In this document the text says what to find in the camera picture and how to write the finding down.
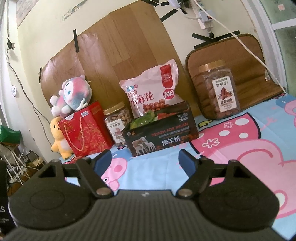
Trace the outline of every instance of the box with sheep picture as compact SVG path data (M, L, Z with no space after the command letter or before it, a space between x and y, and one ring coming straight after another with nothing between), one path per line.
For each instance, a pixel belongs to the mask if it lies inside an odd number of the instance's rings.
M122 135L133 156L176 146L199 137L188 102L149 111L129 123Z

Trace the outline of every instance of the electrical cord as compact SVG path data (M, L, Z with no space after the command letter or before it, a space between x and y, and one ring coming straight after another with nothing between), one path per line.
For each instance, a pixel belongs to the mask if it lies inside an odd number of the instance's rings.
M246 45L244 45L244 43L233 33L231 32L224 24L222 24L221 22L219 22L216 18L214 18L213 16L211 16L210 14L207 13L207 11L196 1L194 0L194 2L197 4L197 6L199 6L199 8L205 12L207 14L207 16L209 16L210 18L212 18L213 20L215 20L217 23L219 23L223 28L225 28L231 35L233 35L237 41L240 42L240 44L246 49L246 51L248 51L251 55L253 55L271 74L271 76L275 79L275 81L279 84L279 86L282 88L283 92L286 93L285 89L283 88L283 86L281 85L281 83L279 82L279 80L277 79L277 77L274 75L274 73L262 62L261 59L259 59L254 53L252 53L251 50L249 50Z
M25 92L25 90L24 90L24 87L23 87L23 85L22 85L22 82L20 81L20 78L18 77L18 75L17 75L17 73L15 72L15 70L14 70L14 68L11 66L11 64L10 64L10 61L9 61L9 57L8 57L8 50L9 50L9 47L7 48L7 51L6 51L6 61L7 61L7 64L8 64L8 66L12 69L12 71L14 72L14 74L15 74L15 76L16 76L16 78L17 78L17 81L18 81L18 83L20 84L20 86L21 86L21 88L22 88L22 91L24 92L24 94L25 94L25 97L28 99L28 101L32 104L32 106L33 106L33 110L34 110L34 112L35 112L35 114L37 115L37 117L38 117L38 119L39 119L39 121L40 121L40 123L41 123L41 125L42 125L42 128L43 128L43 132L44 132L44 135L45 135L45 137L46 137L46 139L47 139L47 141L48 141L48 143L52 146L52 144L50 143L50 141L49 141L49 139L48 139L48 137L47 137L47 135L46 135L46 132L45 132L45 128L44 128L44 125L43 125L43 123L42 123L42 121L41 121L41 119L40 119L40 116L38 115L38 113L39 114L41 114L43 117L44 117L44 119L46 119L47 120L47 122L48 122L48 124L50 125L50 121L39 111L39 110L37 110L36 109L36 107L34 106L34 104L33 104L33 102L30 100L30 98L27 96L27 94L26 94L26 92Z
M12 169L12 171L15 173L15 176L18 177L20 183L22 184L22 181L21 181L21 179L20 179L20 176L15 172L15 170L13 169L12 165L11 165L10 162L7 160L7 158L6 158L5 155L4 155L4 158L5 158L6 162L9 164L10 168Z
M22 155L24 154L24 151L25 151L25 150L22 151L22 154L21 154L20 157L18 157L18 156L15 154L14 151L10 151L10 152L12 152L12 153L13 153L13 154L19 159L19 160L17 161L16 158L14 158L14 159L15 159L15 162L16 162L16 164L17 164L17 173L18 173L18 168L20 168L20 171L22 170L21 167L20 167L20 163L19 163L19 162L20 162L20 159L21 159Z
M8 186L7 186L7 191L9 191L9 189L10 189L10 193L9 194L7 194L8 196L11 196L12 195L12 186L13 186L13 184L16 184L16 183L20 183L19 181L15 181L15 182L13 182L13 183L9 183L8 184Z
M0 145L2 145L5 148L7 148L9 151L11 151L18 158L18 156L15 154L15 152L13 150L9 149L8 146L4 145L3 143L0 143ZM19 159L19 161L23 164L23 166L26 166L26 168L28 168L28 169L35 169L35 170L39 171L39 169L37 169L37 168L29 167L27 164L24 164L20 159Z
M187 16L187 14L184 14L182 12L182 9L181 8L178 8L177 10L178 10L178 12L182 13L183 17L185 17L185 18L193 19L193 20L201 19L200 17L189 17L189 16Z

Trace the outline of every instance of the pink pig cartoon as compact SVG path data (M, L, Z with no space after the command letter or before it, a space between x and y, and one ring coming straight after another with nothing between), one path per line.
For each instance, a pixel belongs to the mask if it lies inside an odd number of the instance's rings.
M118 190L118 179L125 173L127 168L127 161L124 158L113 158L111 165L101 176L101 179L110 187L113 191Z
M284 161L277 145L260 139L260 130L250 114L203 129L200 136L192 141L200 155L221 164L236 159L273 191L280 203L277 218L296 213L296 160ZM215 178L211 185L222 181Z
M285 112L290 115L295 116L294 126L296 127L296 100L293 100L285 105Z

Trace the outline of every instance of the gold jar lid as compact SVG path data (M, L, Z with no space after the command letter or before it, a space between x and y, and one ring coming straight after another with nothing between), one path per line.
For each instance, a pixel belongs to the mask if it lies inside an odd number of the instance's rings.
M205 65L202 65L198 69L200 72L205 72L205 71L215 69L215 68L218 68L218 67L221 67L224 65L225 65L225 61L220 59L220 60L205 64Z
M124 103L123 102L120 102L117 105L115 105L115 106L113 106L113 107L111 107L109 109L104 110L103 113L104 113L104 115L110 115L113 112L122 109L123 107L124 107Z

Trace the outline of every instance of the black cable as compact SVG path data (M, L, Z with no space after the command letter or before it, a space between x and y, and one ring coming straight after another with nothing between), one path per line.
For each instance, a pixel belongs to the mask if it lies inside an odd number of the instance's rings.
M13 182L13 183L9 183L9 185L7 186L7 191L9 191L9 189L10 189L10 193L9 194L7 194L8 196L11 196L12 195L12 186L13 186L13 184L16 184L16 183L20 183L20 181L15 181L15 182Z
M32 106L33 106L33 110L34 110L35 114L37 115L37 117L38 117L38 119L39 119L39 121L40 121L40 123L41 123L41 125L42 125L43 132L44 132L44 135L45 135L45 137L46 137L48 143L52 146L52 144L50 143L50 141L49 141L49 139L48 139L48 137L47 137L47 135L46 135L44 125L43 125L43 123L42 123L42 121L41 121L39 115L37 114L37 112L40 113L40 114L44 117L44 119L47 120L47 122L48 122L49 125L50 125L50 121L49 121L49 120L48 120L48 119L47 119L47 118L46 118L46 117L45 117L45 116L44 116L39 110L36 109L36 107L34 106L33 102L32 102L32 101L29 99L29 97L27 96L27 94L26 94L26 92L25 92L25 90L24 90L24 87L23 87L23 85L22 85L22 82L20 81L20 79L19 79L18 75L16 74L14 68L13 68L13 67L11 66L11 64L10 64L9 57L8 57L8 50L9 50L9 47L7 48L7 51L6 51L6 61L7 61L7 64L8 64L8 66L12 69L12 71L15 73L15 76L16 76L16 78L17 78L18 83L20 84L20 86L21 86L21 88L22 88L22 90L23 90L23 92L24 92L26 98L28 99L28 101L32 104Z
M181 0L180 7L184 4L185 8L189 8L189 1L188 0Z

